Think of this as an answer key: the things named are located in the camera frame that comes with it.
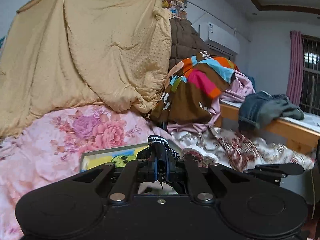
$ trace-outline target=green cartoon face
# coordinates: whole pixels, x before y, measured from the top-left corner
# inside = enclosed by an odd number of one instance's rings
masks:
[[[116,165],[116,168],[124,167],[129,161],[135,160],[136,157],[133,155],[118,155],[112,159],[111,162],[113,162]]]

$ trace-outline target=pink curtain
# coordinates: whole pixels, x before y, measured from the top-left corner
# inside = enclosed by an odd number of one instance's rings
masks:
[[[287,96],[293,104],[298,106],[300,104],[303,75],[303,48],[301,32],[290,31],[290,38],[291,57]]]

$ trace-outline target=air conditioner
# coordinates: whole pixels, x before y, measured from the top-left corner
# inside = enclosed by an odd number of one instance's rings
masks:
[[[199,36],[213,49],[221,50],[232,56],[240,53],[240,44],[237,37],[213,23],[200,24]]]

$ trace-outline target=black and white patterned fabric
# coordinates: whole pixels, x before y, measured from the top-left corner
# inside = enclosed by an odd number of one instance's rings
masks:
[[[172,156],[173,156],[174,159],[179,159],[180,158],[179,153],[177,153],[175,150],[172,150],[169,147],[169,143],[168,143],[168,141],[166,139],[164,139],[163,137],[158,136],[158,135],[149,135],[149,137],[148,137],[149,146],[151,146],[151,144],[153,144],[155,142],[162,143],[165,146],[166,150],[168,152],[172,153]]]

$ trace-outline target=poster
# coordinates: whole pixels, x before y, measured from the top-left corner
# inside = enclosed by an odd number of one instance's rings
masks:
[[[187,0],[162,0],[162,7],[169,9],[176,17],[187,18]]]

